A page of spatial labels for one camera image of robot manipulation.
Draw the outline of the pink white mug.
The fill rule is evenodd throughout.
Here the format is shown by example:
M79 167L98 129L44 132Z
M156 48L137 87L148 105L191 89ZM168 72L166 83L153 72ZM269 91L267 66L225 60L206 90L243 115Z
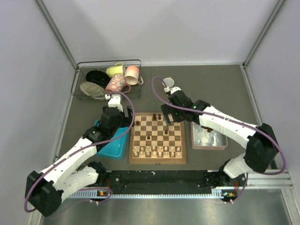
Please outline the pink white mug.
M127 84L137 85L139 83L139 68L137 66L128 66L124 75Z

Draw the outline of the brown mug white inside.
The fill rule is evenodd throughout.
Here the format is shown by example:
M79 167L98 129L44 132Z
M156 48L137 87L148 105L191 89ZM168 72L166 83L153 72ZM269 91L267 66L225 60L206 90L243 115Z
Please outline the brown mug white inside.
M174 86L174 84L175 84L174 80L170 77L167 77L167 78L163 79L163 85L165 87L171 88L171 87Z

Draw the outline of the dark pieces pile in tin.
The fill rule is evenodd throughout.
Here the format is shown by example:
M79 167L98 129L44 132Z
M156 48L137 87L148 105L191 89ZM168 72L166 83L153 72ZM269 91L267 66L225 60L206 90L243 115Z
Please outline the dark pieces pile in tin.
M209 132L209 133L213 130L212 128L205 127L205 126L201 126L201 128L207 130L207 132Z

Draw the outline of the grey speckled plate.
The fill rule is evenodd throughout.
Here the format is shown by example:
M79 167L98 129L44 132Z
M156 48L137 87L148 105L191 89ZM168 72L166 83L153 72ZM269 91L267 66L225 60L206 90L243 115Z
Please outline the grey speckled plate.
M95 100L105 100L105 89L93 82L81 82L79 88L85 95Z

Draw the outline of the pink metal tin tray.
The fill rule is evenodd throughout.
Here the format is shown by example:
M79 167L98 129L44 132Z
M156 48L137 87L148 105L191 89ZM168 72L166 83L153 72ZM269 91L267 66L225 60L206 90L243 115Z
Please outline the pink metal tin tray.
M216 130L210 133L201 125L191 123L192 148L195 150L224 150L228 146L227 137Z

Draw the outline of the yellow mug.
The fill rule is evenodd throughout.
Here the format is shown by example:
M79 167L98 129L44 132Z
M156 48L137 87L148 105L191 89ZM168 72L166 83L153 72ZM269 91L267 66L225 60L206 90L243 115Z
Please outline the yellow mug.
M124 75L125 71L126 71L126 69L125 69L124 63L118 62L114 66L107 68L105 73L110 78L113 78L116 74Z

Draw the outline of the blue plastic tray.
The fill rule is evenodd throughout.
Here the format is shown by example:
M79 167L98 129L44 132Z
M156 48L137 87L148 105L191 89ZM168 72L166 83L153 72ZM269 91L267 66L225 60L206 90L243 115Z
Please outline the blue plastic tray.
M128 141L129 134L130 132L126 133L124 136L118 138L115 141L109 142L96 154L96 156L113 158L113 159L122 159L125 152L125 147Z

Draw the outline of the black ridged bowl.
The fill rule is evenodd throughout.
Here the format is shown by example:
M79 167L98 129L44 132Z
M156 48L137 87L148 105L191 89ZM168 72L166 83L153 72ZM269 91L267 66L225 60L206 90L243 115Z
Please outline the black ridged bowl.
M105 88L110 80L109 75L99 70L92 70L86 74L86 81L95 83L102 88Z

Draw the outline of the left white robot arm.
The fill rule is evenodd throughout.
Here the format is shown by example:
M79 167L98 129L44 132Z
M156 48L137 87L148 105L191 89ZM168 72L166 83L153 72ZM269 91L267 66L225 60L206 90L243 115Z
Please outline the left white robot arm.
M125 115L121 105L105 106L99 125L86 130L78 142L48 168L31 172L26 180L24 210L37 210L48 217L75 192L88 185L103 185L106 174L100 163L92 162L79 172L76 169L108 143L130 131L134 125L134 107L128 106L127 112Z

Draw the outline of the pink floral mug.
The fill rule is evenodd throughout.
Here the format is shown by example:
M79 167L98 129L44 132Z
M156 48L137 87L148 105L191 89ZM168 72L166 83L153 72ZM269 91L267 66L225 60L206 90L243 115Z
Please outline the pink floral mug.
M131 85L127 83L125 77L121 74L115 74L105 88L106 93L119 91L128 93L131 91Z

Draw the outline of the wooden chess board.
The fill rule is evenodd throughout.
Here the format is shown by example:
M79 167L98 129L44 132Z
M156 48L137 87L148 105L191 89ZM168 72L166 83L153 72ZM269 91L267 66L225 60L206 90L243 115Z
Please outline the wooden chess board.
M153 114L156 114L157 119L153 120ZM139 125L134 125L131 128L130 147L129 147L129 163L131 164L185 164L187 162L186 153L186 137L184 122L176 123L172 119L172 123L167 125L162 113L158 112L136 112L135 122L139 121ZM146 147L150 146L150 157L146 156ZM154 157L152 147L156 147L157 156ZM162 146L162 157L158 156L159 146ZM135 147L139 147L138 156L134 156ZM140 148L144 147L144 157L140 157ZM164 147L168 147L169 157L164 156ZM177 157L177 152L181 153L181 157Z

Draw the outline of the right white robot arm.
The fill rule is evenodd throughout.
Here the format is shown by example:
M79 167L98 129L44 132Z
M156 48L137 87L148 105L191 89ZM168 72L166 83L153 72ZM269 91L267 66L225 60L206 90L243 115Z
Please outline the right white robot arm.
M245 153L227 160L219 169L217 177L223 185L231 185L238 176L250 171L265 173L278 154L277 141L270 125L260 126L243 123L218 111L201 100L193 102L179 88L165 88L169 102L161 105L167 125L188 121L205 128L211 128L237 142Z

